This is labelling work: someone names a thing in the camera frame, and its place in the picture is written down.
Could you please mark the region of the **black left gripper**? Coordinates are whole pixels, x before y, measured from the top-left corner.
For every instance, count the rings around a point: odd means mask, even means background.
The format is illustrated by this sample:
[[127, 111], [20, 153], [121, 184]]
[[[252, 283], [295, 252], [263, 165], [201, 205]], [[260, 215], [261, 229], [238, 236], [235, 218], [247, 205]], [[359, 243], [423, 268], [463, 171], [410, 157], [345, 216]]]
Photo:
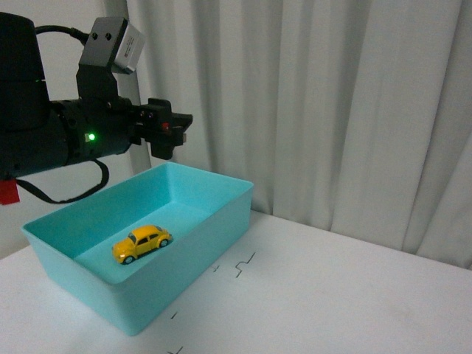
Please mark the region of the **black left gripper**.
[[151, 156], [169, 160], [173, 150], [182, 146], [191, 126], [190, 114], [172, 111], [169, 101], [151, 98], [138, 109], [133, 119], [129, 99], [112, 101], [98, 98], [64, 100], [58, 103], [58, 117], [66, 132], [66, 165], [125, 153], [143, 138], [150, 144]]

